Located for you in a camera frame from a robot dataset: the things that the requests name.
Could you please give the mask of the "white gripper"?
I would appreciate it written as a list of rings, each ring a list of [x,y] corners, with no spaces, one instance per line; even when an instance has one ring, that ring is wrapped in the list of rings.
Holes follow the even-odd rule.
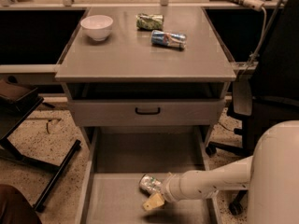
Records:
[[[164,205],[164,200],[169,203],[184,199],[180,188],[180,175],[168,173],[162,182],[161,193],[153,193],[143,203],[143,208],[150,211]]]

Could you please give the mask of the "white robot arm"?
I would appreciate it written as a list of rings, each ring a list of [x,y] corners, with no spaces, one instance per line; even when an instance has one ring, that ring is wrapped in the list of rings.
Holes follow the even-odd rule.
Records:
[[[248,192],[248,224],[299,224],[299,121],[281,122],[259,139],[251,156],[210,171],[169,174],[143,203],[147,211],[165,203],[204,200],[220,190]]]

